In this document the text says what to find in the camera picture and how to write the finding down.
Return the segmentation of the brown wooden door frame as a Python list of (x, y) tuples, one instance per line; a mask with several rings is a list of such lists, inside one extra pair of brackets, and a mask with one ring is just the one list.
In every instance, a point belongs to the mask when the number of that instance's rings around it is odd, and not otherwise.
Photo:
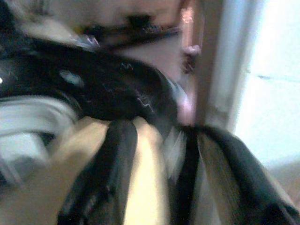
[(184, 125), (225, 128), (229, 118), (217, 71), (230, 0), (182, 0), (180, 9), (181, 84), (178, 120)]

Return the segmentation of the black garment with white zigzags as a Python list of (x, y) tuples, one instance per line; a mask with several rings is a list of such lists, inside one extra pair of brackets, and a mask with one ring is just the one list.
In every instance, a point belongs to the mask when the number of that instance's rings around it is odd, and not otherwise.
[[(141, 116), (163, 136), (176, 130), (176, 84), (142, 62), (78, 47), (36, 42), (0, 50), (7, 83), (0, 97), (26, 94), (67, 100), (85, 116), (133, 119)], [(115, 200), (120, 176), (115, 152), (97, 153), (76, 180), (58, 215), (59, 225), (92, 225), (92, 216)]]

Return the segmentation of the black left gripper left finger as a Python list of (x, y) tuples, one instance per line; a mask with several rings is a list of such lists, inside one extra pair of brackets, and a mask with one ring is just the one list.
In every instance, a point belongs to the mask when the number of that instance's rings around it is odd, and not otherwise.
[(115, 120), (95, 156), (76, 177), (57, 225), (123, 225), (138, 134), (128, 120)]

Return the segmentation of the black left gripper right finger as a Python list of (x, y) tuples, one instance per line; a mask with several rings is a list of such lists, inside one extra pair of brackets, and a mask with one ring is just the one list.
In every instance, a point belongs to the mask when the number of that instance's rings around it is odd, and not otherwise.
[(300, 225), (300, 211), (239, 138), (201, 127), (199, 152), (220, 225)]

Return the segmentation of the white washing machine door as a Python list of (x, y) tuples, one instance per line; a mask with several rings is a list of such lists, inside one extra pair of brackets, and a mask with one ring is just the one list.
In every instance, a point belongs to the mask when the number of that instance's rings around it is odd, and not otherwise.
[(49, 144), (74, 126), (81, 109), (46, 96), (0, 99), (0, 188), (21, 186), (49, 164)]

